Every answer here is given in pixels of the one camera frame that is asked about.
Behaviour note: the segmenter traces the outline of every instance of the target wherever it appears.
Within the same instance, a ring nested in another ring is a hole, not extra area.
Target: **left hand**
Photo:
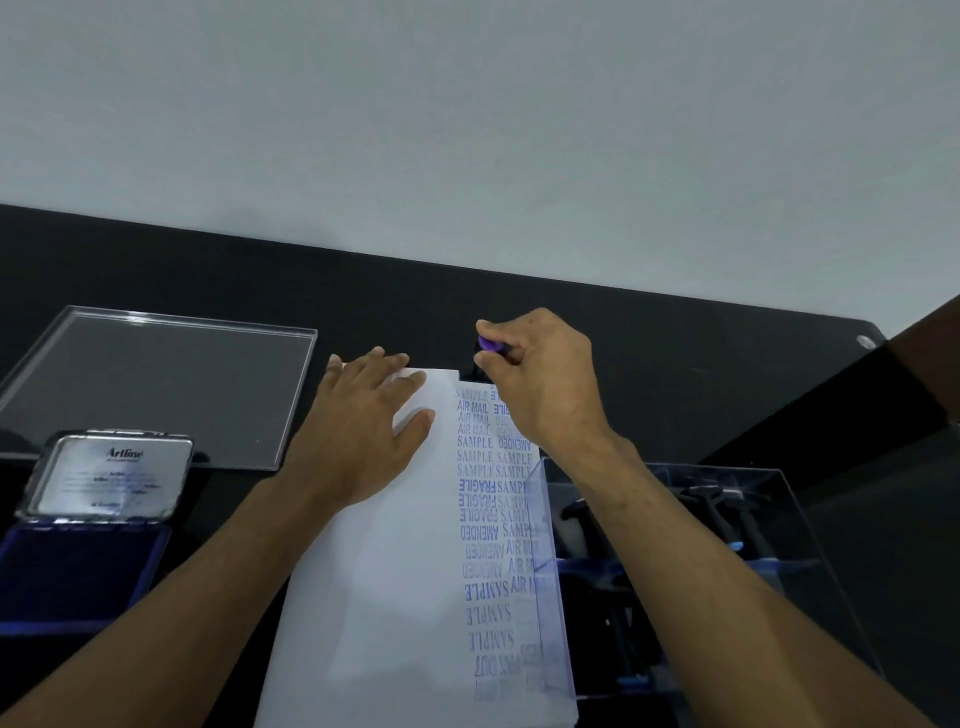
[[[276,479],[301,491],[308,507],[340,510],[378,493],[409,464],[435,413],[418,412],[394,435],[394,415],[426,381],[415,372],[384,384],[406,366],[405,353],[376,347],[344,366],[333,354],[317,397]]]

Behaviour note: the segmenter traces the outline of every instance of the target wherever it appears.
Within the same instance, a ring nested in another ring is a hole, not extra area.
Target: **forearm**
[[[564,466],[706,725],[930,725],[770,589],[635,453],[606,439]]]
[[[258,484],[188,561],[0,718],[13,726],[199,726],[300,555],[273,480]]]

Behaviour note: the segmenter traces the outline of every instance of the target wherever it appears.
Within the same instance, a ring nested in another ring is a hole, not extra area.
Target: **white wall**
[[[10,0],[0,201],[889,335],[960,293],[958,37],[957,0]]]

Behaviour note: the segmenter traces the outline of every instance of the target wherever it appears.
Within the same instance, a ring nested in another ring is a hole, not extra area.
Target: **hand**
[[[394,435],[394,415],[426,381],[426,373],[415,372],[384,384],[409,358],[376,347],[344,366],[333,354],[276,478],[322,509],[340,510],[385,488],[426,440],[435,416],[421,410]]]
[[[479,352],[474,360],[496,384],[517,429],[552,457],[566,460],[597,440],[629,445],[618,443],[607,423],[590,340],[580,331],[538,308],[506,324],[478,321],[477,332],[510,345],[506,356]]]

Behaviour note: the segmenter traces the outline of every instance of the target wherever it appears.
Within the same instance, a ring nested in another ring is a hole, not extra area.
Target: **artline logo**
[[[141,455],[143,455],[142,451],[137,452],[135,449],[130,449],[130,448],[123,448],[123,449],[110,448],[107,451],[107,457],[110,459],[117,458],[121,460],[136,460]]]

